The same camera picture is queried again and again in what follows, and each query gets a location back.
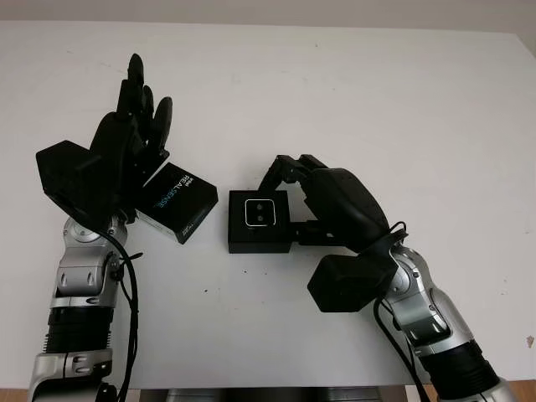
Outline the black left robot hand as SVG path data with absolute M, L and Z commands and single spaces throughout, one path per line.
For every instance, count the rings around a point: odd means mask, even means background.
M 143 185 L 169 157 L 165 145 L 173 117 L 167 96 L 155 105 L 144 82 L 142 58 L 133 54 L 127 78 L 121 82 L 117 107 L 100 121 L 90 150 L 102 157 L 111 174 L 111 213 L 126 222 L 135 220 Z

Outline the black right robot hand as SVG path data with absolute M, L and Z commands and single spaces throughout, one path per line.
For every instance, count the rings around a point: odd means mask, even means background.
M 359 253 L 390 232 L 379 203 L 347 169 L 328 167 L 310 154 L 279 155 L 259 190 L 272 191 L 281 183 L 298 183 L 316 217 L 290 224 L 290 239 L 299 245 L 343 246 Z

